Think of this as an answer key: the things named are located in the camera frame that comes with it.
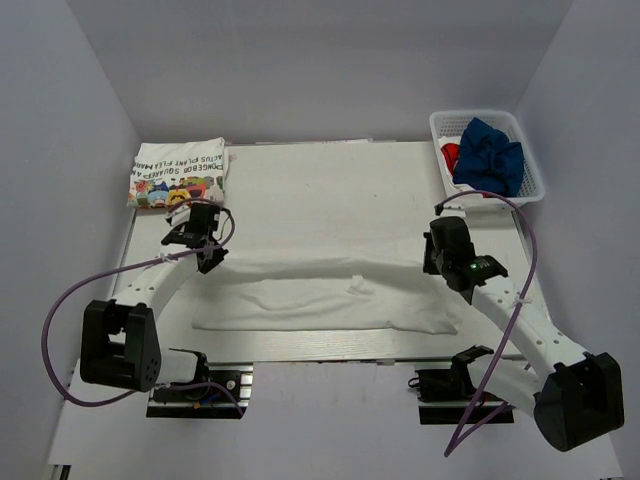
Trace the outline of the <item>white t-shirt black graphic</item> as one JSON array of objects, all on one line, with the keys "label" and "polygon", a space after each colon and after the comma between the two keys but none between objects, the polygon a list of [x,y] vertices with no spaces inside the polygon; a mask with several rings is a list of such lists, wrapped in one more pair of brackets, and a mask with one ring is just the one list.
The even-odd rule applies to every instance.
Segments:
[{"label": "white t-shirt black graphic", "polygon": [[202,331],[394,329],[455,335],[463,301],[424,274],[417,240],[231,252],[192,289]]}]

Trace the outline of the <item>dark blue t-shirt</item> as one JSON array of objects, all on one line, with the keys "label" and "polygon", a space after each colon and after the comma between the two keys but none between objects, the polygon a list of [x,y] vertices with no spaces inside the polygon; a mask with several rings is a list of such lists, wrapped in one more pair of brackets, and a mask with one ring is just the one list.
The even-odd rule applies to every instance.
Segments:
[{"label": "dark blue t-shirt", "polygon": [[455,184],[503,197],[516,197],[524,177],[525,156],[520,142],[474,117],[465,128],[453,169]]}]

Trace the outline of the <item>white t-shirt red graphic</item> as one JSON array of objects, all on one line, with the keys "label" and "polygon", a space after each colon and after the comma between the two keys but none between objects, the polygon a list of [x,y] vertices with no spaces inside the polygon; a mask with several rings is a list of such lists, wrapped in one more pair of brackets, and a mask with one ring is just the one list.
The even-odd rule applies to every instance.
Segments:
[{"label": "white t-shirt red graphic", "polygon": [[453,180],[454,170],[460,156],[460,142],[460,136],[443,136],[438,139],[440,154],[442,156],[442,165],[445,168],[444,177],[446,180],[444,183],[456,191],[473,191],[473,188],[470,185],[456,184]]}]

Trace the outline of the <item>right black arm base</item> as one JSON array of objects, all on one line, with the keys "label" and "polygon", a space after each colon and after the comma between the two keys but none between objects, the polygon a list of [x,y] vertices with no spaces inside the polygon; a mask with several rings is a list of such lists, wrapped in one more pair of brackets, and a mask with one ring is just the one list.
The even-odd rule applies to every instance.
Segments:
[{"label": "right black arm base", "polygon": [[[471,395],[461,393],[449,369],[430,368],[416,370],[408,380],[409,390],[417,395],[419,422],[423,426],[455,426],[462,419]],[[483,393],[467,425],[475,425],[491,415],[501,405],[498,397]],[[505,409],[493,416],[489,424],[513,424],[514,414]]]}]

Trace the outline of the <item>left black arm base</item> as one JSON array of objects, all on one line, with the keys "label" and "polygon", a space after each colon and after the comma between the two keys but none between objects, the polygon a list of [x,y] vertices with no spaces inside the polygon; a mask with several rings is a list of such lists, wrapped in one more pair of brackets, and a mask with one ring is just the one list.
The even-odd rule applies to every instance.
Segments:
[{"label": "left black arm base", "polygon": [[248,408],[253,385],[252,365],[209,365],[195,389],[154,389],[146,417],[156,419],[239,420]]}]

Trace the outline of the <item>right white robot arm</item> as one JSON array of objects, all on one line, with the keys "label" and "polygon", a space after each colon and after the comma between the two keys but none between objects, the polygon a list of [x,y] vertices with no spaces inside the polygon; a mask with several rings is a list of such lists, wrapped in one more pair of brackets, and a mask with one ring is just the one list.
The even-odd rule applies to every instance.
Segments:
[{"label": "right white robot arm", "polygon": [[425,233],[424,270],[503,333],[527,365],[501,361],[496,349],[473,346],[451,360],[451,384],[477,403],[489,392],[535,421],[544,439],[566,452],[623,426],[621,368],[609,354],[592,354],[521,298],[508,270],[478,255],[465,221],[442,217]]}]

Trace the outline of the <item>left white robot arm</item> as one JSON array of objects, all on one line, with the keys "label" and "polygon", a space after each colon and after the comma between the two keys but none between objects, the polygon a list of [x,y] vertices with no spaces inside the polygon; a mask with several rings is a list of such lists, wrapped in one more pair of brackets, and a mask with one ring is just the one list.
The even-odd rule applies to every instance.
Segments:
[{"label": "left white robot arm", "polygon": [[162,348],[157,321],[189,278],[209,273],[228,254],[228,240],[215,238],[222,213],[232,217],[216,204],[192,204],[186,220],[172,226],[156,257],[133,282],[111,299],[94,300],[85,308],[80,355],[84,382],[136,392],[176,383],[191,399],[209,392],[212,377],[204,369],[206,356]]}]

